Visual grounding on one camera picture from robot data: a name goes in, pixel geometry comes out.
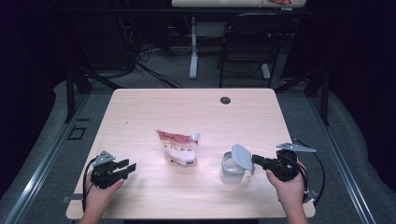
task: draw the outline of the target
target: person's arm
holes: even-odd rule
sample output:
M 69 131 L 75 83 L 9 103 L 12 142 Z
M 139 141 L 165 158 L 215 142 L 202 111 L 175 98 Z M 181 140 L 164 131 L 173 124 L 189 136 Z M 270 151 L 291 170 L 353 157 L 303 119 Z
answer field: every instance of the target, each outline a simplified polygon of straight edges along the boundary
M 301 174 L 297 174 L 297 176 L 290 181 L 283 182 L 270 170 L 266 170 L 265 172 L 270 183 L 276 188 L 277 198 L 285 210 L 288 223 L 308 223 L 303 209 L 304 181 Z
M 86 182 L 85 189 L 91 189 L 87 195 L 84 216 L 79 221 L 79 224 L 99 223 L 99 220 L 110 204 L 111 197 L 122 186 L 124 179 L 119 180 L 107 189 L 99 189 L 92 185 L 91 173 L 88 173 Z

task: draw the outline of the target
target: plastic container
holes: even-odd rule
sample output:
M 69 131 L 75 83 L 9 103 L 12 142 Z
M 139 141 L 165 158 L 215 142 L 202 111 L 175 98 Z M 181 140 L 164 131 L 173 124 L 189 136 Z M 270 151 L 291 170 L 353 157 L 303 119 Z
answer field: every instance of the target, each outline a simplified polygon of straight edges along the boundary
M 245 171 L 253 167 L 250 152 L 240 145 L 233 145 L 232 151 L 226 152 L 221 162 L 221 181 L 229 185 L 241 184 Z

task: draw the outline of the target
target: chair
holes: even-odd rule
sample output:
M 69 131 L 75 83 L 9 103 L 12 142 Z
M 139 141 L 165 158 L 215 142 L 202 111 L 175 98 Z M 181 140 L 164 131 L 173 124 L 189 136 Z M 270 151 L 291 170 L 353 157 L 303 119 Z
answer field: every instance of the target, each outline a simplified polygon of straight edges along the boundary
M 242 13 L 225 24 L 220 50 L 219 86 L 222 87 L 224 63 L 257 63 L 272 65 L 267 87 L 271 86 L 277 55 L 290 27 L 287 17 L 276 14 Z

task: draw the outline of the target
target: wooden table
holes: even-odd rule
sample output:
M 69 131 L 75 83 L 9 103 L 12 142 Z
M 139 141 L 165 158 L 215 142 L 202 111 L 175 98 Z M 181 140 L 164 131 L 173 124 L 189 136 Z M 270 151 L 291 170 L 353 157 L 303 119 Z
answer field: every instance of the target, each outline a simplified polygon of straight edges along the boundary
M 227 105 L 220 101 L 229 97 Z M 200 133 L 198 163 L 180 168 L 166 161 L 155 130 Z M 217 219 L 284 217 L 275 188 L 256 166 L 241 185 L 225 185 L 220 165 L 233 144 L 252 154 L 276 157 L 276 145 L 290 136 L 270 89 L 116 90 L 87 159 L 106 150 L 115 161 L 137 163 L 114 195 L 105 218 Z M 75 189 L 80 194 L 82 174 Z M 312 203 L 304 205 L 308 217 Z M 81 201 L 71 201 L 71 219 L 82 217 Z

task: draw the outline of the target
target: black curtain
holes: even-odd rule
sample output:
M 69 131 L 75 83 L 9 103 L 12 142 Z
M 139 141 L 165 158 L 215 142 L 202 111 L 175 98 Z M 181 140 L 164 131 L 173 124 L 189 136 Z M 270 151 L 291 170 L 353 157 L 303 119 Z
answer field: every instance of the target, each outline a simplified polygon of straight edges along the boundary
M 310 0 L 306 7 L 346 15 L 341 20 L 301 20 L 282 77 L 328 65 L 330 90 L 358 123 L 369 162 L 396 190 L 396 4 Z
M 65 80 L 74 61 L 88 61 L 64 20 L 46 13 L 48 7 L 35 0 L 0 3 L 1 197 L 49 117 L 53 88 Z

